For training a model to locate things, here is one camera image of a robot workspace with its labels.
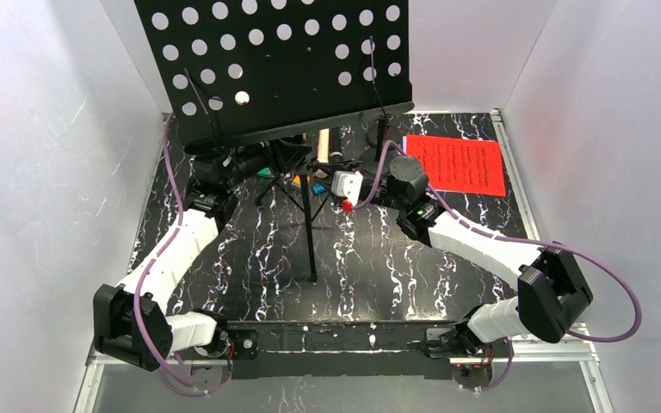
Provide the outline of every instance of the black perforated music stand desk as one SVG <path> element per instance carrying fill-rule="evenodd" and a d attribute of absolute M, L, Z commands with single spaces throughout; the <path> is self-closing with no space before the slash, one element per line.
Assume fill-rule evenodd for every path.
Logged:
<path fill-rule="evenodd" d="M 414 106 L 407 0 L 135 4 L 187 153 L 377 119 L 380 103 L 389 114 Z"/>

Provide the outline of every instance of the blue object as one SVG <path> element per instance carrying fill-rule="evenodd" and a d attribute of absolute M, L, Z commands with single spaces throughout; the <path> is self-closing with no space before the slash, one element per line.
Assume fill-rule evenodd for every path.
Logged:
<path fill-rule="evenodd" d="M 312 186 L 312 192 L 315 195 L 320 195 L 325 192 L 325 187 L 319 183 L 316 183 L 315 185 Z"/>

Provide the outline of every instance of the black marble table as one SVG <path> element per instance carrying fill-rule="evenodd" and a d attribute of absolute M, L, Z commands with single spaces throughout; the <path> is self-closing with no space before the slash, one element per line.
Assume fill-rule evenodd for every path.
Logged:
<path fill-rule="evenodd" d="M 346 158 L 368 147 L 368 124 L 342 128 Z M 495 140 L 488 114 L 406 114 L 392 120 L 397 135 L 429 134 Z M 183 187 L 193 159 L 171 140 L 176 180 Z M 525 230 L 506 171 L 508 195 L 447 193 L 450 206 L 509 236 Z M 513 295 L 498 278 L 451 252 L 410 241 L 384 207 L 346 213 L 326 204 L 313 223 L 318 282 L 310 283 L 303 213 L 272 189 L 258 208 L 254 199 L 268 179 L 253 177 L 237 189 L 232 220 L 196 259 L 174 291 L 169 313 L 204 308 L 231 320 L 380 321 L 453 320 L 471 307 Z M 317 208 L 322 196 L 312 195 Z M 135 244 L 138 266 L 176 218 L 163 161 Z"/>

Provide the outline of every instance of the red object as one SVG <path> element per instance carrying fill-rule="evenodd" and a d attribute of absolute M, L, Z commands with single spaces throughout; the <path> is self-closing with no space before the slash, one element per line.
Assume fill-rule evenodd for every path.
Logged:
<path fill-rule="evenodd" d="M 507 194 L 498 142 L 407 135 L 405 152 L 419 160 L 437 190 Z"/>

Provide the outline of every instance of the white wall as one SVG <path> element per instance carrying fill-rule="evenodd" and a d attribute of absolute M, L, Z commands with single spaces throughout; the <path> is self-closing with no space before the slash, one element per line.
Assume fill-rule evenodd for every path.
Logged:
<path fill-rule="evenodd" d="M 167 112 L 168 96 L 133 0 L 101 1 L 157 105 Z M 410 0 L 416 110 L 504 107 L 557 1 Z"/>
<path fill-rule="evenodd" d="M 99 2 L 0 1 L 0 411 L 71 411 L 160 128 Z"/>
<path fill-rule="evenodd" d="M 640 332 L 596 346 L 615 408 L 661 411 L 661 1 L 561 0 L 503 118 L 542 235 L 600 256 L 642 300 Z M 590 329 L 624 331 L 626 295 L 587 275 Z"/>

